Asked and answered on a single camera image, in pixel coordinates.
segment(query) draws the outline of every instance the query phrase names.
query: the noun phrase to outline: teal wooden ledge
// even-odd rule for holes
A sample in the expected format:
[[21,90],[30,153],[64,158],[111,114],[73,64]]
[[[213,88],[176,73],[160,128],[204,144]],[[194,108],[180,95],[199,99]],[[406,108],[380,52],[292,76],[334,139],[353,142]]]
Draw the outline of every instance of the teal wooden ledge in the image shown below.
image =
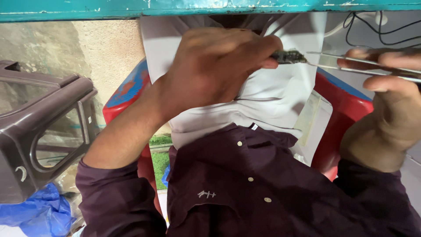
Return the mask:
[[420,9],[421,0],[0,0],[0,22]]

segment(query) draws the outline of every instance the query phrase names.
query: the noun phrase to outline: green artificial grass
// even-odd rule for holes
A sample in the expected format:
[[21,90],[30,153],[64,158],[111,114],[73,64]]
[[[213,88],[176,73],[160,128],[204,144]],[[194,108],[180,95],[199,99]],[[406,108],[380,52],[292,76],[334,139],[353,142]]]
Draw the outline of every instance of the green artificial grass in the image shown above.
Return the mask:
[[157,190],[167,189],[162,183],[161,179],[164,175],[165,168],[170,163],[170,156],[168,152],[165,153],[152,153],[152,163],[154,165],[155,180],[157,182]]
[[171,140],[171,136],[153,136],[150,140],[149,140],[149,145],[161,145],[161,144],[168,144],[168,143],[173,143],[173,141]]

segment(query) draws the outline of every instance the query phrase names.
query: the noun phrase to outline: embroidered logo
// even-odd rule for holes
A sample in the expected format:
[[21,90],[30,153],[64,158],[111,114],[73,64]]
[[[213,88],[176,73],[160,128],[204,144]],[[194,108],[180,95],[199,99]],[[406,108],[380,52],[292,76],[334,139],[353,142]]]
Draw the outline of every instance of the embroidered logo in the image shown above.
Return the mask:
[[203,191],[201,191],[200,193],[198,193],[198,195],[199,195],[199,198],[201,198],[203,195],[207,195],[206,196],[206,198],[209,198],[209,195],[211,195],[212,197],[214,197],[214,196],[216,196],[216,194],[215,193],[213,193],[213,194],[211,194],[211,192],[210,191],[208,191],[208,192],[205,192],[204,190]]

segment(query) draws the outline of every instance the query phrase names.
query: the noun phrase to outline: shirt sleeve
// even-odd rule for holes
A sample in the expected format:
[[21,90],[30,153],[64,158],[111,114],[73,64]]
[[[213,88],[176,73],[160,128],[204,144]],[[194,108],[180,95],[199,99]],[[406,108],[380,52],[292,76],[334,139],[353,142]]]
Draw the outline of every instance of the shirt sleeve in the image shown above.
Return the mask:
[[165,236],[165,220],[154,206],[155,191],[147,179],[138,178],[136,162],[107,170],[81,160],[76,186],[87,224],[83,237]]
[[395,233],[420,234],[421,219],[402,185],[400,171],[384,173],[341,160],[333,182]]

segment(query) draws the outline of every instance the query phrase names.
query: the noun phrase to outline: concrete wall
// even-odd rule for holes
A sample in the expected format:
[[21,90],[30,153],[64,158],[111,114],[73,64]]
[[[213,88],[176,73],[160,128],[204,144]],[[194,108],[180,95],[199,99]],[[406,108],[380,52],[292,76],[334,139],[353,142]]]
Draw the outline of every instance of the concrete wall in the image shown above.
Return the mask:
[[30,73],[89,77],[101,105],[144,56],[137,20],[0,24],[0,59]]

